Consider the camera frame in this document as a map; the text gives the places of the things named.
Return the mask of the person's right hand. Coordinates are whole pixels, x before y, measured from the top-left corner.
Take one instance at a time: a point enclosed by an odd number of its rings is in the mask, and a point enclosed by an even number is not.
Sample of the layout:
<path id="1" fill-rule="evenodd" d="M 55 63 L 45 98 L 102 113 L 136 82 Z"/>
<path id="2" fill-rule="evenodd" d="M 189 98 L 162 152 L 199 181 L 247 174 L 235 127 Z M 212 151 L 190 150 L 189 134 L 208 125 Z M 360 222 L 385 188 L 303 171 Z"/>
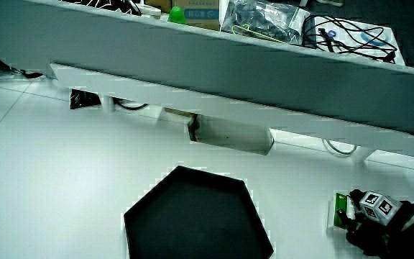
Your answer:
<path id="1" fill-rule="evenodd" d="M 367 256 L 390 258 L 397 243 L 414 217 L 414 203 L 398 201 L 373 191 L 354 189 L 349 192 L 354 205 L 354 218 L 337 209 L 346 228 L 346 239 Z"/>

